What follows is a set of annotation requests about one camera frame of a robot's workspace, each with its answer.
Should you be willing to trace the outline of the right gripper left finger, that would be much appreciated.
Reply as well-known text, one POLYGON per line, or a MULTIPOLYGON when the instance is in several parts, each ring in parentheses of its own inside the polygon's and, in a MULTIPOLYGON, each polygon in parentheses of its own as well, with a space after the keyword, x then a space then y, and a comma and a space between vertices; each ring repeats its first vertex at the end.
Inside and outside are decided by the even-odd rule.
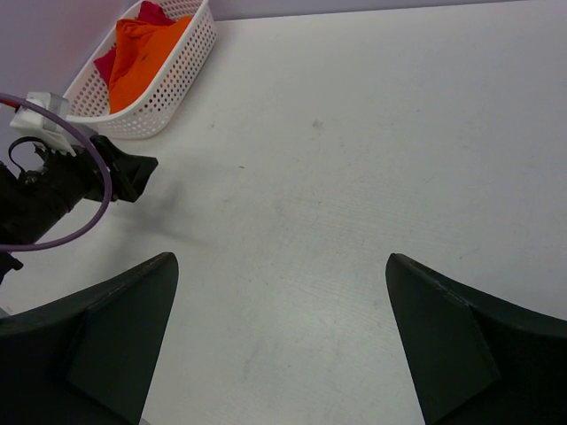
POLYGON ((138 424, 179 280, 163 252, 1 319, 3 424, 138 424))

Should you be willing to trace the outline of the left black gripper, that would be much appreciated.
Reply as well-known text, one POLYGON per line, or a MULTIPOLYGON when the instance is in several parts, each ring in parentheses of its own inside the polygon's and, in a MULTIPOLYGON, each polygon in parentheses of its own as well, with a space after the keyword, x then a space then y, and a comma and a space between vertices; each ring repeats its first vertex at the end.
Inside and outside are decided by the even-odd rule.
POLYGON ((106 181, 102 167, 84 147, 75 147, 75 156, 51 151, 39 138, 22 136, 8 148, 32 143, 43 164, 36 170, 21 168, 18 175, 8 173, 8 242, 37 243, 55 224, 83 199, 100 204, 88 224, 66 243, 82 236, 103 217, 111 202, 134 203, 143 193, 159 162, 154 157, 128 154, 107 137, 90 138, 111 176, 106 181))

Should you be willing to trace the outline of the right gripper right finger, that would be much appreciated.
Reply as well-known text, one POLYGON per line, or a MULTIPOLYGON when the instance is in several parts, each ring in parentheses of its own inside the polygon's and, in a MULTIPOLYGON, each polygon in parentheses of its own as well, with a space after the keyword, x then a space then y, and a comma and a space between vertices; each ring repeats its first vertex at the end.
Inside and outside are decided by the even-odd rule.
POLYGON ((427 424, 564 424, 566 323, 394 253, 385 281, 427 424))

